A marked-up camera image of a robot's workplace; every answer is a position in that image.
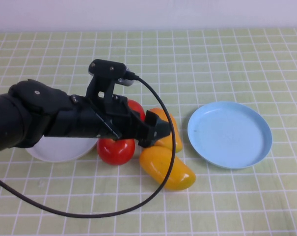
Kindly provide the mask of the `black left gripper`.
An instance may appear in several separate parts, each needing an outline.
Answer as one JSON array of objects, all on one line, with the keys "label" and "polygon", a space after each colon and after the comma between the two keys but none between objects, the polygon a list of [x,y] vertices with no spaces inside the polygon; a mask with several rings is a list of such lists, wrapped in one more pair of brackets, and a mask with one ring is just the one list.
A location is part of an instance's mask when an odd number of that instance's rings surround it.
[{"label": "black left gripper", "polygon": [[171,132],[169,123],[154,112],[146,111],[142,121],[129,108],[127,98],[115,94],[95,100],[58,95],[44,103],[44,114],[50,117],[44,133],[47,137],[136,139],[148,148]]}]

